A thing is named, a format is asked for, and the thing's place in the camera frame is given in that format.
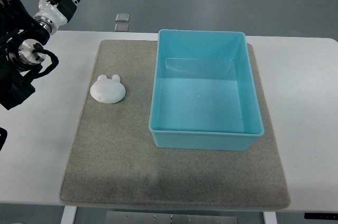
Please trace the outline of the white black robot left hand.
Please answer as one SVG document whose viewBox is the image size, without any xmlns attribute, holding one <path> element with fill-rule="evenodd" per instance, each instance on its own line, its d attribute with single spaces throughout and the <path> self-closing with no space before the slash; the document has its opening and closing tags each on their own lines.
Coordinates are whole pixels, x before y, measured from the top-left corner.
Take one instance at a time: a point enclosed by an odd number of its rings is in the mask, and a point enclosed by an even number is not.
<svg viewBox="0 0 338 224">
<path fill-rule="evenodd" d="M 40 0 L 39 11 L 34 19 L 50 35 L 53 35 L 59 27 L 67 24 L 74 16 L 81 0 Z"/>
</svg>

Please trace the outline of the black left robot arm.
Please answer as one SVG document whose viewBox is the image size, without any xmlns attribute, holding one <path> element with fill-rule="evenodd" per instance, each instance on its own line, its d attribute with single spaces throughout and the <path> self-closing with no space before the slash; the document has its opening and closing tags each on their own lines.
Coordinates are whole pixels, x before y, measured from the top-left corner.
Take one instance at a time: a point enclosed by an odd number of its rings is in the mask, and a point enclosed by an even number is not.
<svg viewBox="0 0 338 224">
<path fill-rule="evenodd" d="M 32 81 L 49 74 L 59 59 L 43 46 L 61 25 L 63 0 L 40 0 L 30 16 L 20 0 L 1 0 L 1 105 L 10 110 L 35 92 Z"/>
</svg>

